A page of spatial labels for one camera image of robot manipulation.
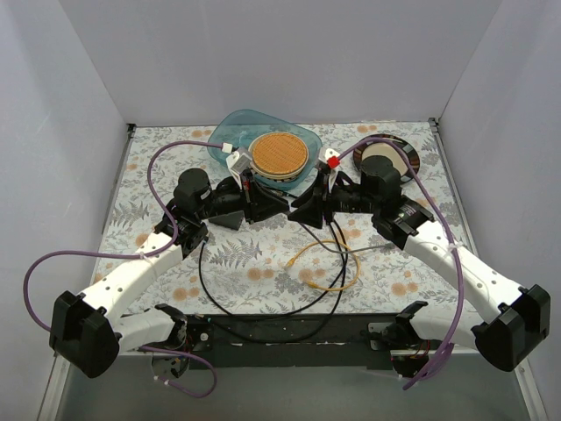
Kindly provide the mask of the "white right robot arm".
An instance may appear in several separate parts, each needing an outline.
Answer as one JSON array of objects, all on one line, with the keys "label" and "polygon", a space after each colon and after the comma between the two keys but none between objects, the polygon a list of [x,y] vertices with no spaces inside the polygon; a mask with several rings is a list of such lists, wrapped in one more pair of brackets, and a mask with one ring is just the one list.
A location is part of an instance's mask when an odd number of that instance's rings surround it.
[{"label": "white right robot arm", "polygon": [[550,295],[538,285],[527,289],[490,268],[447,234],[443,223],[401,192],[401,175],[391,160],[371,156],[360,165],[360,181],[320,164],[314,184],[294,203],[289,220],[320,228],[335,213],[371,216],[384,239],[422,261],[469,303],[475,314],[454,310],[429,313],[425,302],[402,310],[379,335],[395,346],[419,347],[438,340],[470,347],[499,370],[510,372],[549,334]]}]

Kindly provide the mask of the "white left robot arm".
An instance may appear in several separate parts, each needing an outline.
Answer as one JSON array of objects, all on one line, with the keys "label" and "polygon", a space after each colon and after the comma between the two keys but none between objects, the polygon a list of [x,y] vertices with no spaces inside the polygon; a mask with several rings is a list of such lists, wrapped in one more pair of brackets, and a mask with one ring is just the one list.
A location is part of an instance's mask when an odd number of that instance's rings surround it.
[{"label": "white left robot arm", "polygon": [[228,177],[213,188],[204,170],[191,168],[180,175],[167,208],[137,259],[78,295],[64,292],[54,303],[49,345],[89,378],[104,373],[119,354],[144,345],[184,348],[188,319],[180,310],[158,304],[132,316],[125,312],[202,243],[205,220],[240,212],[247,222],[260,222],[288,212],[289,204],[261,187],[249,170],[239,181]]}]

